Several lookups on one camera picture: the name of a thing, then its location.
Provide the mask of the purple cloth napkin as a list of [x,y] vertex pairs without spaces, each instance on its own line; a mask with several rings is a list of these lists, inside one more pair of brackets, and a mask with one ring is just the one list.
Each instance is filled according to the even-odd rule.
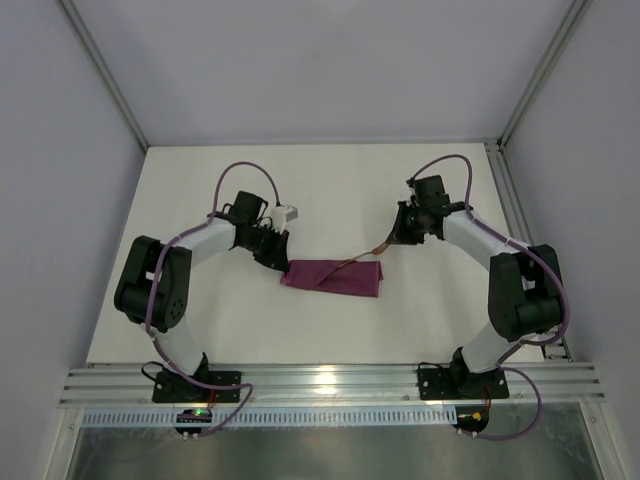
[[379,261],[292,260],[280,284],[301,290],[377,298],[384,279]]

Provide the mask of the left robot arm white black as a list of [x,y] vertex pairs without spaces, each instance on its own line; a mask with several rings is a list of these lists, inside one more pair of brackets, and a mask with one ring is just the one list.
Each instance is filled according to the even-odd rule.
[[241,191],[232,204],[175,240],[163,243],[139,236],[126,258],[114,306],[141,326],[170,372],[194,378],[207,360],[184,319],[191,271],[215,255],[242,248],[262,266],[286,273],[287,224],[297,217],[294,206],[271,207],[261,197]]

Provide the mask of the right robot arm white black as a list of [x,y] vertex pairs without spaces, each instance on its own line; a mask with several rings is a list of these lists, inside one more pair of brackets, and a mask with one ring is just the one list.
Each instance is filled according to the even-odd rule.
[[555,250],[521,245],[490,232],[470,206],[453,202],[438,175],[411,178],[411,196],[398,204],[389,245],[419,245],[434,236],[465,252],[488,273],[488,322],[448,365],[417,369],[423,400],[509,396],[502,363],[539,335],[559,327],[567,307]]

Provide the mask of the left controller board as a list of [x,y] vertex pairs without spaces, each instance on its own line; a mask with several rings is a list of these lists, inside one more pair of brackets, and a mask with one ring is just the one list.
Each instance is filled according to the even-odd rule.
[[212,426],[212,412],[209,409],[186,409],[176,415],[174,428],[181,436],[200,435]]

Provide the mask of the controller board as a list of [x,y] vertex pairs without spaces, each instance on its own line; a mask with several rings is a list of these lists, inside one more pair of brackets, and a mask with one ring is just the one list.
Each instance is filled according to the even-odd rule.
[[200,435],[212,426],[212,412],[209,409],[186,409],[176,415],[174,428],[181,436]]
[[480,409],[459,409],[456,411],[456,419],[453,424],[458,434],[479,435],[489,423],[489,414]]

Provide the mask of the right controller board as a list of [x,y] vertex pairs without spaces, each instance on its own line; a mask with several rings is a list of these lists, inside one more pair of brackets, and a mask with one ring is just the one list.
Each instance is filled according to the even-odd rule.
[[456,411],[456,419],[453,424],[458,434],[479,435],[489,423],[489,414],[480,409],[459,409]]

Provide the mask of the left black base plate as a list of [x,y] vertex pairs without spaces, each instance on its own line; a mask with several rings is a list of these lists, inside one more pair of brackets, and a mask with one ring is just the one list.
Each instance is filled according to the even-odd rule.
[[213,371],[204,367],[196,373],[195,381],[215,385],[215,388],[203,388],[168,369],[162,369],[154,378],[152,402],[237,404],[240,401],[239,371]]

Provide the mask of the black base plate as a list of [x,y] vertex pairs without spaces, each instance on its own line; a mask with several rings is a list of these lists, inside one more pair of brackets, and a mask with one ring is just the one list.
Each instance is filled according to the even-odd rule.
[[416,370],[421,400],[508,399],[503,370],[469,373],[464,366],[436,366],[422,362]]
[[215,388],[203,388],[168,369],[162,369],[154,378],[152,402],[237,404],[240,401],[239,371],[213,371],[204,367],[196,373],[195,381],[215,385]]

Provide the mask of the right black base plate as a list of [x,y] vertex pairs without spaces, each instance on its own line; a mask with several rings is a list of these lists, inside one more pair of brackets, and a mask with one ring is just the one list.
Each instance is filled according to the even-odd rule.
[[508,399],[503,370],[469,373],[464,366],[436,366],[422,362],[416,370],[421,400]]

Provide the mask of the right side aluminium rail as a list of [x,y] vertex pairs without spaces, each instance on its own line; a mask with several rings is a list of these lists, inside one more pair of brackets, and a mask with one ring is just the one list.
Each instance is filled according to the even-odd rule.
[[[505,150],[497,140],[485,143],[484,147],[510,235],[518,240],[534,244],[534,236],[526,218]],[[543,346],[541,352],[546,361],[573,361],[564,336],[554,343]]]

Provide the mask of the aluminium rail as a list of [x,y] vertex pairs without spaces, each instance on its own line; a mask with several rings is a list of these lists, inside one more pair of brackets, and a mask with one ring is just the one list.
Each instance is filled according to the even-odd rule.
[[[534,236],[526,218],[505,150],[497,140],[485,143],[484,147],[510,235],[518,240],[534,244]],[[546,361],[573,361],[564,336],[554,343],[543,346],[541,352]]]
[[[251,406],[418,405],[416,368],[410,364],[214,365],[239,371],[253,385]],[[584,362],[516,363],[506,367],[510,397],[496,403],[532,403],[535,383],[546,403],[603,402],[595,368]],[[152,383],[137,364],[98,364],[69,372],[58,402],[62,408],[142,407],[152,403]]]

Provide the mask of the aluminium front rail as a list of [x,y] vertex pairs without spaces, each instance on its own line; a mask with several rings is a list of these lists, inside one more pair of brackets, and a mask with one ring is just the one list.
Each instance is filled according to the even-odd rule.
[[[253,385],[251,406],[418,405],[416,368],[410,364],[214,365],[239,371]],[[496,403],[532,403],[535,383],[546,403],[603,402],[595,368],[584,362],[516,363],[506,367],[510,397]],[[137,364],[98,364],[69,372],[58,402],[62,408],[142,407],[152,403],[152,383]]]

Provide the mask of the right corner frame post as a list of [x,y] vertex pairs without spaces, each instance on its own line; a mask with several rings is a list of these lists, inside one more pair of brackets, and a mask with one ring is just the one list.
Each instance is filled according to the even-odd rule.
[[590,6],[591,0],[573,0],[554,30],[542,56],[534,67],[526,86],[519,96],[501,135],[497,139],[500,150],[505,150],[518,130],[535,100],[546,85],[566,47],[580,26]]

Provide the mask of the corner frame post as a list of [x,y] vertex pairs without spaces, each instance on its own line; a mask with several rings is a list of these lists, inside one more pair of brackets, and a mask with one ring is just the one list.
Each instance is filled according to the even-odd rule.
[[78,7],[71,0],[56,0],[59,8],[72,34],[78,41],[81,49],[96,72],[101,84],[106,90],[111,102],[124,121],[129,132],[135,138],[139,148],[146,153],[150,143],[146,138],[139,122],[137,121],[128,101],[126,100],[116,78],[111,72],[102,52],[93,35],[84,21]]
[[500,150],[505,150],[518,130],[535,100],[546,85],[566,47],[580,26],[590,6],[591,0],[573,0],[554,30],[542,56],[534,67],[526,86],[519,96],[501,135],[497,139]]

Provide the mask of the left corner frame post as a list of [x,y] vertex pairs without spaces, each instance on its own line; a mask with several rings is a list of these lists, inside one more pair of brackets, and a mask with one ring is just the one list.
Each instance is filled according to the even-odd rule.
[[78,7],[71,0],[56,0],[59,8],[72,34],[78,41],[81,49],[96,72],[101,84],[106,90],[111,102],[124,121],[129,132],[135,138],[139,148],[146,153],[150,143],[146,138],[139,122],[137,121],[128,101],[126,100],[116,78],[111,72],[102,52],[93,35],[84,21]]

